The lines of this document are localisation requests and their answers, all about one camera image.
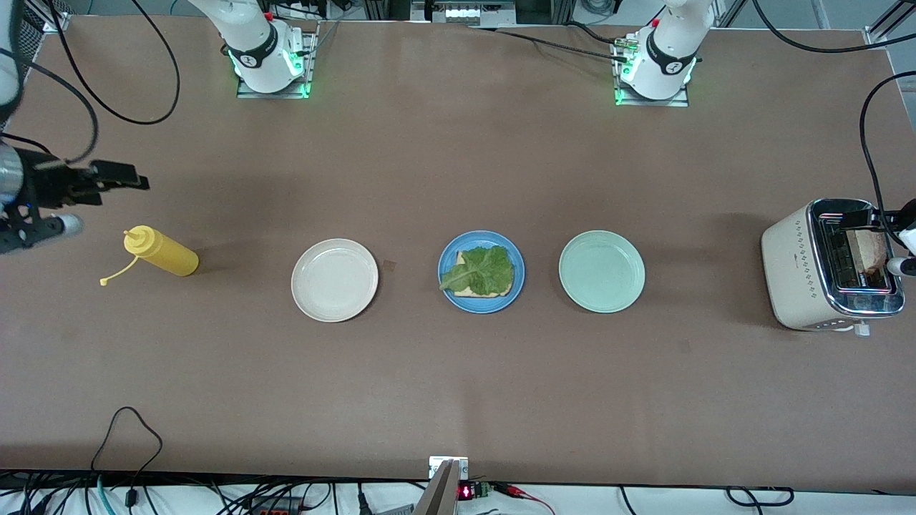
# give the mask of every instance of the gray floor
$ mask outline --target gray floor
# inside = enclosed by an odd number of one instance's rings
[[[137,0],[150,14],[200,16],[188,0]],[[78,13],[92,15],[135,14],[129,0],[69,0]],[[822,5],[825,27],[861,29],[870,25],[893,4],[893,0],[760,0],[761,7],[774,25],[780,28],[818,28],[814,6]],[[624,0],[620,11],[611,17],[594,15],[580,5],[574,18],[583,23],[607,25],[640,25],[647,23],[661,8],[660,0]],[[754,6],[747,5],[738,14],[732,27],[763,28]],[[894,36],[916,32],[916,16],[897,29]],[[895,71],[916,70],[916,39],[893,45],[889,50]],[[904,102],[916,126],[916,81],[902,83]]]

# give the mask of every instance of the plate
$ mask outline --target plate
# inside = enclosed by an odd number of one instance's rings
[[[521,252],[518,252],[518,247],[509,241],[507,237],[493,231],[471,231],[452,240],[442,251],[442,256],[439,257],[439,283],[442,284],[442,276],[455,265],[459,251],[495,246],[504,247],[508,252],[509,262],[512,263],[512,268],[515,271],[515,277],[512,279],[512,289],[506,295],[492,299],[455,297],[451,290],[444,290],[445,297],[452,304],[467,312],[487,314],[506,308],[521,293],[521,287],[525,284],[525,261],[521,257]]]
[[[560,283],[575,303],[593,312],[619,312],[646,284],[646,266],[633,244],[609,231],[588,231],[560,254]]]
[[[315,244],[292,270],[292,298],[319,322],[343,322],[365,309],[378,288],[378,265],[353,240],[335,238]]]

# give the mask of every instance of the white floor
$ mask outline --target white floor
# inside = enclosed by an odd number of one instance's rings
[[[552,505],[556,515],[628,515],[627,508],[616,487],[578,487],[520,485],[529,494]],[[381,513],[409,504],[415,504],[422,491],[405,483],[370,483],[363,486],[366,500],[374,513]],[[151,487],[150,497],[159,515],[215,515],[222,507],[221,500],[204,487]],[[297,488],[293,496],[300,496],[304,487]],[[236,497],[251,491],[249,487],[225,487],[224,495]],[[318,503],[328,491],[325,485],[315,485],[306,498],[306,505]],[[109,490],[106,496],[115,515],[127,515],[124,508],[126,488]],[[776,501],[785,494],[755,492],[760,501]],[[735,494],[741,499],[740,492]],[[59,504],[63,492],[54,498],[49,507],[50,514]],[[756,515],[750,508],[741,508],[729,502],[725,492],[711,488],[627,488],[627,496],[637,515]],[[135,515],[152,515],[142,491]],[[93,515],[105,515],[95,488],[90,489]],[[18,514],[22,495],[0,498],[0,513]],[[359,504],[356,499],[356,485],[337,486],[339,515],[357,515]],[[535,502],[511,499],[491,493],[489,497],[458,504],[459,515],[478,515],[496,510],[489,515],[551,515],[546,508]],[[766,515],[902,515],[916,514],[916,497],[885,496],[872,494],[828,494],[798,492],[795,500],[782,508],[764,508]],[[335,515],[332,499],[328,499],[312,515]],[[86,515],[82,490],[75,492],[67,503],[62,515]]]

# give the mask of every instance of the light green plate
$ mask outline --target light green plate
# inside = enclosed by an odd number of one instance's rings
[[[560,254],[560,282],[586,310],[619,312],[642,293],[646,266],[623,236],[588,231],[570,240]]]

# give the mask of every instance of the white plate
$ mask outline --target white plate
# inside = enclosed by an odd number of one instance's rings
[[[335,238],[315,244],[292,270],[292,298],[319,322],[343,322],[365,309],[378,288],[378,265],[353,240]]]

